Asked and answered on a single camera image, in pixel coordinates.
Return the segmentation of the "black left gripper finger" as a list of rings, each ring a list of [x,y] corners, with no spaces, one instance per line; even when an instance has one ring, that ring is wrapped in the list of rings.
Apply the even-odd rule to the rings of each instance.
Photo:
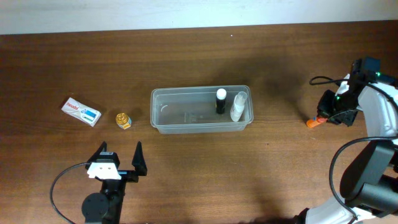
[[[132,166],[134,167],[137,176],[147,175],[147,166],[142,150],[142,143],[140,141],[137,143],[136,150],[134,152]]]
[[[102,142],[97,151],[87,160],[87,163],[91,164],[92,162],[103,162],[106,160],[104,155],[101,155],[102,152],[107,151],[107,143],[105,141]]]

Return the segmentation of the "orange Redoxon tube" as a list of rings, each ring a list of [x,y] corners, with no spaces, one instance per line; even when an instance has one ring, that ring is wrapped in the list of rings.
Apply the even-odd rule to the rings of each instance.
[[[322,117],[316,116],[313,119],[309,119],[306,122],[306,125],[307,125],[308,128],[314,128],[314,127],[316,127],[316,126],[318,126],[320,124],[323,124],[323,123],[325,123],[327,121],[328,121],[327,118],[322,118]]]

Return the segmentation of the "white Panadol box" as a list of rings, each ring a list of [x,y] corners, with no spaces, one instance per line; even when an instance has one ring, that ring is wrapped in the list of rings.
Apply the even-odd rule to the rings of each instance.
[[[91,127],[94,127],[101,117],[101,113],[99,111],[90,108],[73,98],[69,98],[62,106],[61,110]]]

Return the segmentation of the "black bottle white cap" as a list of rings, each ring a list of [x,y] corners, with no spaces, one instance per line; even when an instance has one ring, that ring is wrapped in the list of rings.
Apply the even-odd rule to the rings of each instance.
[[[226,108],[226,90],[220,88],[216,92],[216,112],[218,114],[223,114]]]

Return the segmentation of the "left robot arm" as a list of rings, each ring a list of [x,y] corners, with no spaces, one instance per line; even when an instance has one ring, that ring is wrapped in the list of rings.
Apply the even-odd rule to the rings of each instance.
[[[133,170],[119,170],[120,160],[115,152],[107,151],[103,142],[87,160],[85,166],[88,177],[101,182],[101,190],[88,195],[81,206],[85,223],[119,223],[126,184],[137,183],[147,175],[142,144],[137,143],[132,158]]]

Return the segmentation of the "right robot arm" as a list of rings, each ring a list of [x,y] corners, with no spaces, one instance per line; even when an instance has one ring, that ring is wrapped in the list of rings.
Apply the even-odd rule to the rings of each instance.
[[[397,170],[397,79],[382,73],[380,66],[376,58],[360,58],[342,79],[318,76],[309,81],[311,85],[339,86],[336,92],[324,92],[316,117],[306,122],[309,128],[322,123],[351,126],[363,112],[368,135],[335,152],[328,171],[333,196],[320,206],[301,211],[294,223],[361,223],[397,215],[397,178],[384,173],[389,167]],[[361,142],[367,145],[346,168],[336,190],[333,173],[337,158]]]

